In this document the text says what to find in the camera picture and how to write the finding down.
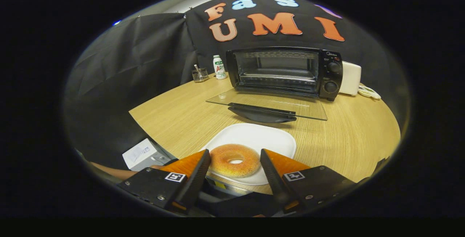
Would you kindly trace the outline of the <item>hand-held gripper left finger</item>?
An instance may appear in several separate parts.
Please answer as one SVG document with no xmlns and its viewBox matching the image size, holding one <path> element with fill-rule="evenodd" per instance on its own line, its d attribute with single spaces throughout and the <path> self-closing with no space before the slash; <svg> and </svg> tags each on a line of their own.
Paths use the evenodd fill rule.
<svg viewBox="0 0 465 237">
<path fill-rule="evenodd" d="M 187 214 L 199 196 L 210 164 L 210 152 L 204 149 L 159 169 L 144 168 L 118 187 L 158 209 Z"/>
</svg>

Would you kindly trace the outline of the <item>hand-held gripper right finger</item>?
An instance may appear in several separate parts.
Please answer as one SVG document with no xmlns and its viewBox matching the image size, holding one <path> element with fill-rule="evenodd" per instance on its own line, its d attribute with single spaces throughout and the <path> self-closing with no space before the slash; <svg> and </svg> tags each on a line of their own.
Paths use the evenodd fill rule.
<svg viewBox="0 0 465 237">
<path fill-rule="evenodd" d="M 357 186 L 329 167 L 309 167 L 268 149 L 261 149 L 260 163 L 284 214 L 312 212 Z"/>
</svg>

